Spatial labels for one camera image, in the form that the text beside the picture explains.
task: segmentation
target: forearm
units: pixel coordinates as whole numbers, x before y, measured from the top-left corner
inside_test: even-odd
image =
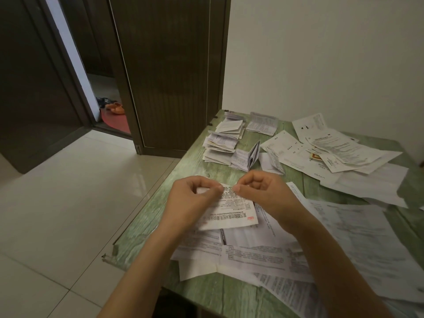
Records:
[[[180,236],[158,227],[109,297],[99,318],[151,317],[162,277]]]
[[[339,244],[318,220],[295,234],[331,318],[392,317]]]

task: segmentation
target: left hand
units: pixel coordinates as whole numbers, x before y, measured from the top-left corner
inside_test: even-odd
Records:
[[[207,187],[204,193],[197,194],[198,187]],[[203,176],[189,176],[179,179],[172,185],[159,226],[182,235],[190,230],[201,218],[206,209],[216,202],[224,192],[217,181]]]

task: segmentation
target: hand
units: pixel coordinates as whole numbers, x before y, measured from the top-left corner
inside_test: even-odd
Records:
[[[196,194],[198,187],[210,188]],[[166,207],[159,226],[182,235],[190,230],[201,218],[206,209],[216,202],[224,192],[217,181],[203,176],[189,176],[177,180],[172,185]]]
[[[302,232],[307,223],[316,220],[277,174],[249,171],[237,181],[233,191],[262,206],[290,234]]]

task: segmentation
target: green wooden table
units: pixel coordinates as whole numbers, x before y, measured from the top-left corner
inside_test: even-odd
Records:
[[[205,128],[172,173],[115,242],[113,254],[104,256],[106,262],[122,270],[129,268],[146,238],[159,223],[168,193],[175,180],[190,175],[202,175],[221,183],[234,185],[245,174],[243,171],[225,165],[205,163],[202,160],[204,152],[202,144],[208,130],[215,130],[215,127],[223,119],[224,113],[221,110],[218,112],[217,118],[213,119],[213,125]],[[291,122],[280,121],[276,133],[282,130],[297,137]],[[400,241],[408,248],[421,267],[424,267],[424,212],[419,210],[419,207],[424,205],[423,172],[405,153],[398,142],[353,133],[347,134],[358,138],[361,144],[370,147],[404,152],[391,163],[409,168],[408,174],[398,191],[399,196],[405,198],[409,208],[391,205],[386,212],[386,217]],[[237,148],[250,150],[258,140],[264,142],[269,138],[270,136],[264,134],[245,131],[243,139],[237,144]],[[286,175],[283,176],[283,179],[286,182],[294,182],[306,198],[341,204],[367,204],[361,198],[322,187],[318,180],[288,166],[284,165],[284,168]],[[259,162],[256,162],[252,169],[260,169]],[[225,317],[297,317],[287,306],[264,288],[255,287],[220,273],[212,273],[180,282],[178,263],[175,261],[171,261],[164,287]]]

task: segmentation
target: white wall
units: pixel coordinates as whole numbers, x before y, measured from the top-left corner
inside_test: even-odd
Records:
[[[424,160],[424,0],[231,0],[223,108],[322,112]]]
[[[69,30],[60,3],[58,0],[46,0],[46,2],[52,14],[53,20],[56,23],[56,28],[59,30],[59,34],[65,45],[66,51],[68,52],[69,58],[81,84],[82,90],[87,98],[93,116],[98,122],[100,120],[100,109],[93,93],[93,89],[88,81],[87,73],[85,72],[81,57],[78,53],[77,47],[75,46],[74,39],[72,38],[71,31]]]

